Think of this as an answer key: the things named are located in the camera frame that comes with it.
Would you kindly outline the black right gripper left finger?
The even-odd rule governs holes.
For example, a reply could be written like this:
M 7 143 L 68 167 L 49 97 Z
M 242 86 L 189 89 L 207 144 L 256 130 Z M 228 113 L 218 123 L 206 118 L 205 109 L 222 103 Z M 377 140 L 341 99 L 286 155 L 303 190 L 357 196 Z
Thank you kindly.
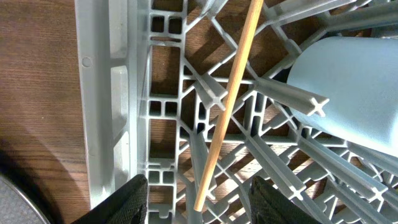
M 147 214 L 148 181 L 138 174 L 73 224 L 143 224 Z

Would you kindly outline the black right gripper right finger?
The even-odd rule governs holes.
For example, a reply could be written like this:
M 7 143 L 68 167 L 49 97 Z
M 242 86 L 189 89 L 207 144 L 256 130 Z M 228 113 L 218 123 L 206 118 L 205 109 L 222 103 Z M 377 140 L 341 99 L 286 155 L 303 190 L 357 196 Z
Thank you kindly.
M 251 223 L 319 223 L 258 175 L 252 178 L 249 201 Z

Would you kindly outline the light blue cup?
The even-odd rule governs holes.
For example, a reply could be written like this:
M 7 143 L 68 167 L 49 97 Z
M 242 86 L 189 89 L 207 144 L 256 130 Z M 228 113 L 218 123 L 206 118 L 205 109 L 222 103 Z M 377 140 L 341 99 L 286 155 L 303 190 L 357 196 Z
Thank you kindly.
M 328 37 L 295 61 L 289 85 L 329 98 L 325 117 L 302 123 L 370 149 L 397 156 L 397 41 Z

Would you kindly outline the wooden chopstick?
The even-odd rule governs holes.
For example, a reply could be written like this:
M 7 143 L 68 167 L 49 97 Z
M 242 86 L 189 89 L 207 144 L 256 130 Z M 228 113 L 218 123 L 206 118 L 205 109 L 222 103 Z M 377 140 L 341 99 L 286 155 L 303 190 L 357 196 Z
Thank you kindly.
M 222 143 L 229 125 L 229 120 L 233 112 L 240 83 L 246 68 L 263 2 L 263 0 L 252 0 L 248 9 L 243 31 L 239 40 L 239 45 L 236 55 L 234 56 L 233 66 L 229 74 L 229 80 L 227 84 L 228 94 L 223 100 L 225 110 L 218 115 L 214 135 L 210 145 L 210 151 L 206 158 L 206 164 L 201 177 L 199 189 L 197 191 L 197 196 L 193 207 L 193 209 L 197 212 L 201 212 L 205 204 L 211 178 L 213 177 L 218 156 L 220 154 Z

